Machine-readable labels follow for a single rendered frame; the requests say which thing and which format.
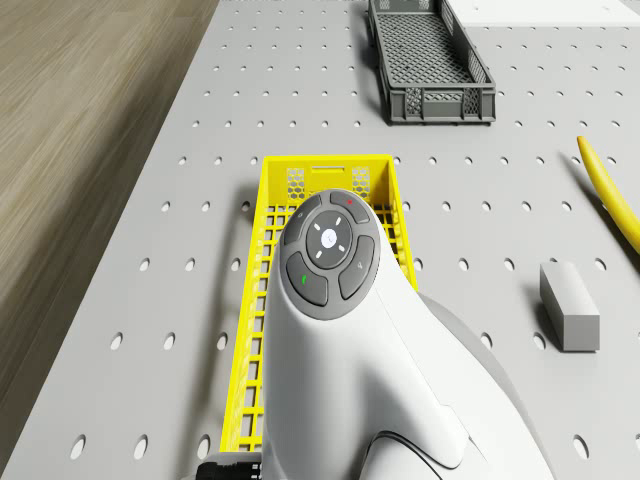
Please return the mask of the white board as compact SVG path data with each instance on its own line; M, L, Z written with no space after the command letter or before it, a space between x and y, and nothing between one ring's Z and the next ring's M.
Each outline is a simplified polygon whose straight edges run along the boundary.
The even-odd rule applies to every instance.
M447 0L464 26L640 26L621 0Z

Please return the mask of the yellow basket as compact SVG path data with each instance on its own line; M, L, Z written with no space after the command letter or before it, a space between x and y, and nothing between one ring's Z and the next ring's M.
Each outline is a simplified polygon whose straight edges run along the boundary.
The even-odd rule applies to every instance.
M262 447L263 330L273 251L295 209L330 188L351 190L382 223L413 288L417 280L395 163L390 155L299 155L264 158L220 440L222 452Z

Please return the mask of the dark grey basket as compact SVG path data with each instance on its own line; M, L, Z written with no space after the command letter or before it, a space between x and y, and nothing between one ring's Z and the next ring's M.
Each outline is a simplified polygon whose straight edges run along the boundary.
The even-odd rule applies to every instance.
M490 124L496 84L449 0L369 0L389 121Z

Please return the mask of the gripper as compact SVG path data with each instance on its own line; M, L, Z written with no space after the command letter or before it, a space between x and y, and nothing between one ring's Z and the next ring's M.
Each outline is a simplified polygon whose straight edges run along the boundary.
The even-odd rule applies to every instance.
M195 480L262 480L261 452L216 452L197 468Z

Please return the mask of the grey cube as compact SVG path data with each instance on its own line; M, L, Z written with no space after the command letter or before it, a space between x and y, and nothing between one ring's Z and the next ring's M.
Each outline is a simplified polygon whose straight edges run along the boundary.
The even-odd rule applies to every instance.
M539 292L563 351L600 349L600 312L573 263L541 263Z

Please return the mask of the banana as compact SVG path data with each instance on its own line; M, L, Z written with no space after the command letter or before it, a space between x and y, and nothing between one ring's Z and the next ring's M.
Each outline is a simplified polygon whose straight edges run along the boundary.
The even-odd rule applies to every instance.
M640 255L640 219L630 208L604 164L584 136L577 137L580 155L598 197L632 248Z

